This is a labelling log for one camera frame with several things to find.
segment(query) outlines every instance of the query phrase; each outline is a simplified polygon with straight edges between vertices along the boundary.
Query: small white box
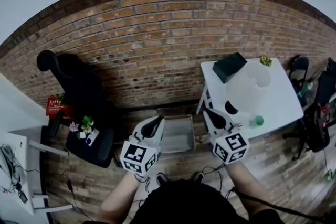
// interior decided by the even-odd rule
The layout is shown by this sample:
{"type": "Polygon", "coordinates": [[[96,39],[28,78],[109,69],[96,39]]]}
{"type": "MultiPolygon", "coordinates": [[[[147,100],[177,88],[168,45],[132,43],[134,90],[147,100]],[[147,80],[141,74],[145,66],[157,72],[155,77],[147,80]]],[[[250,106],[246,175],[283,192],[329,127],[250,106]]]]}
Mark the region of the small white box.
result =
{"type": "Polygon", "coordinates": [[[215,139],[213,153],[227,165],[244,158],[249,147],[248,139],[237,132],[215,139]]]}
{"type": "Polygon", "coordinates": [[[144,176],[158,160],[157,149],[125,141],[120,161],[125,170],[144,176]]]}

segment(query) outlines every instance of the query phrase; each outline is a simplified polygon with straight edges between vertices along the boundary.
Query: red box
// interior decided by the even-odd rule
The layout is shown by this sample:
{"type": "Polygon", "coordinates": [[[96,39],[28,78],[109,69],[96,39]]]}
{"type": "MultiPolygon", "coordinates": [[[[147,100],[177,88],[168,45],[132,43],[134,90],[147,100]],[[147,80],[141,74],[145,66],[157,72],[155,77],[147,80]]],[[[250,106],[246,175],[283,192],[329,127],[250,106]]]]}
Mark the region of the red box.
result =
{"type": "Polygon", "coordinates": [[[64,119],[74,119],[74,107],[71,105],[67,105],[64,107],[60,101],[57,100],[57,97],[50,97],[48,98],[48,104],[47,104],[47,111],[46,114],[51,119],[55,119],[57,112],[60,110],[64,110],[64,119]]]}

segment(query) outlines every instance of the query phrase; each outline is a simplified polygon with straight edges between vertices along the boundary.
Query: shoe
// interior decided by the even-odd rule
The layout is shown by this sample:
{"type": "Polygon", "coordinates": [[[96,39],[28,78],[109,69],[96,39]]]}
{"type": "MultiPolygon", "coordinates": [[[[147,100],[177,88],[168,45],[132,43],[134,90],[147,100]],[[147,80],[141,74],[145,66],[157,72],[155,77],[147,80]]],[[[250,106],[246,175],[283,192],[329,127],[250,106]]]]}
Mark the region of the shoe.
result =
{"type": "Polygon", "coordinates": [[[169,178],[164,173],[158,173],[156,175],[156,182],[159,187],[161,187],[163,184],[169,182],[169,178]]]}
{"type": "Polygon", "coordinates": [[[203,183],[204,174],[202,172],[197,172],[196,174],[194,174],[192,180],[193,180],[193,182],[203,183]]]}

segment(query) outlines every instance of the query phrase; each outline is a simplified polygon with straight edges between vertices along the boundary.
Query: forearm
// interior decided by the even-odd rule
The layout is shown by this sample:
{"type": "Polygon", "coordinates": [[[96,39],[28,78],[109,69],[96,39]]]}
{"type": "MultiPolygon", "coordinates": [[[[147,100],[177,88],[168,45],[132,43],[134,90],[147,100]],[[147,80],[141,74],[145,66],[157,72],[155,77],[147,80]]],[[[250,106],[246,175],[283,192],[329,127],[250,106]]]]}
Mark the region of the forearm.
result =
{"type": "MultiPolygon", "coordinates": [[[[266,188],[241,162],[235,162],[225,167],[235,187],[248,196],[271,202],[266,188]]],[[[250,216],[270,207],[248,199],[240,199],[250,216]]]]}
{"type": "Polygon", "coordinates": [[[139,185],[140,182],[136,180],[134,174],[125,174],[117,187],[102,203],[97,221],[110,224],[123,223],[130,211],[139,185]]]}

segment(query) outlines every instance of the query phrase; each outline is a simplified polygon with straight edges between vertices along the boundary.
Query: dark green box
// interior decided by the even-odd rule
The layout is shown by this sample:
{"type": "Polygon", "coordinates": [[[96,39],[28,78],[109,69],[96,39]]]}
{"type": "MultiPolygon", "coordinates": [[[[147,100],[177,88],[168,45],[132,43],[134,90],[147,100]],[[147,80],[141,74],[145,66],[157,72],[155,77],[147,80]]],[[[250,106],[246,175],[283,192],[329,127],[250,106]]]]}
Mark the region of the dark green box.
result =
{"type": "Polygon", "coordinates": [[[236,52],[215,62],[212,70],[219,76],[223,83],[226,83],[228,78],[238,72],[246,63],[245,58],[236,52]]]}

